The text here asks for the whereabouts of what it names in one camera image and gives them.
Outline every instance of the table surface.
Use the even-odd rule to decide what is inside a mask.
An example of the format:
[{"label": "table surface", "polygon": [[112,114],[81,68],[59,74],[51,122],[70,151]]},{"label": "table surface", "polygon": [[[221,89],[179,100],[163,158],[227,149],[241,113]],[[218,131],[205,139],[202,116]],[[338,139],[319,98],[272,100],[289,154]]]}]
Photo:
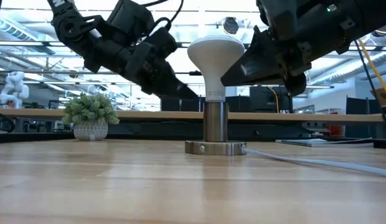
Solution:
[{"label": "table surface", "polygon": [[[276,155],[386,168],[386,149],[249,143]],[[180,141],[0,144],[0,224],[386,223],[386,178]]]},{"label": "table surface", "polygon": [[[0,109],[8,116],[28,118],[61,118],[63,110]],[[201,112],[175,111],[117,111],[119,118],[202,119]],[[277,113],[229,113],[228,119],[259,121],[330,121],[339,123],[382,123],[381,114],[277,114]]]}]

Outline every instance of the bulb base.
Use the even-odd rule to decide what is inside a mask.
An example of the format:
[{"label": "bulb base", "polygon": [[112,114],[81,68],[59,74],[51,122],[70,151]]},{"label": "bulb base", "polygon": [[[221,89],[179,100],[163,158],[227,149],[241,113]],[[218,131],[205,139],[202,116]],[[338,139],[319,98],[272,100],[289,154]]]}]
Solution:
[{"label": "bulb base", "polygon": [[185,141],[185,153],[212,156],[242,156],[245,142]]},{"label": "bulb base", "polygon": [[228,104],[221,101],[204,103],[203,141],[185,141],[185,152],[198,155],[245,155],[245,142],[228,141]]}]

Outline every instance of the white robot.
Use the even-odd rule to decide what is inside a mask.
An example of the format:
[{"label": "white robot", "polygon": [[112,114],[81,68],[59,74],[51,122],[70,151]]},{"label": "white robot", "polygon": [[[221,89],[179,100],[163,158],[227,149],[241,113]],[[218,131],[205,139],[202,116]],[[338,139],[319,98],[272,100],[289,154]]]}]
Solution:
[{"label": "white robot", "polygon": [[6,77],[5,87],[0,94],[0,108],[8,108],[9,101],[13,102],[14,108],[21,108],[22,100],[29,97],[29,87],[23,84],[23,79],[24,72],[11,72]]}]

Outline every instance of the yellow cable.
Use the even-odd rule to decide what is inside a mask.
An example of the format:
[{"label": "yellow cable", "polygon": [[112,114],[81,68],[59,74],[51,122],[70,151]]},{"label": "yellow cable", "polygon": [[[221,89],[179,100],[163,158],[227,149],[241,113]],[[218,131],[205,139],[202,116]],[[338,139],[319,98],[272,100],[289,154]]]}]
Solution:
[{"label": "yellow cable", "polygon": [[275,94],[275,99],[276,99],[276,109],[278,110],[279,113],[279,99],[277,93],[272,89],[272,87],[268,86],[268,88]]},{"label": "yellow cable", "polygon": [[365,56],[367,58],[367,60],[369,61],[369,64],[370,66],[372,67],[373,69],[373,72],[375,73],[375,76],[377,76],[377,78],[380,80],[380,83],[382,85],[382,88],[384,89],[385,91],[385,94],[386,94],[386,84],[384,82],[384,80],[382,79],[379,71],[377,70],[377,68],[374,66],[374,63],[373,61],[371,60],[370,56],[369,56],[369,53],[367,52],[366,50],[366,47],[365,45],[363,44],[363,41],[359,40],[359,43],[360,43],[360,46],[362,46],[362,50],[363,50],[363,53],[365,53]]}]

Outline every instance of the wooden shelf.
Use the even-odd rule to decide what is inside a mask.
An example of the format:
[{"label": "wooden shelf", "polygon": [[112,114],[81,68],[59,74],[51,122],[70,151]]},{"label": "wooden shelf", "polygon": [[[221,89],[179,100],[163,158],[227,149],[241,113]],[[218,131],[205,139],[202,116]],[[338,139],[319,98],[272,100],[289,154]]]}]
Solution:
[{"label": "wooden shelf", "polygon": [[[45,109],[0,109],[1,114],[21,118],[61,118],[63,110]],[[202,119],[201,112],[172,112],[172,111],[117,111],[120,119]],[[276,114],[276,113],[229,113],[229,120],[254,121],[324,121],[333,123],[382,123],[380,114]]]}]

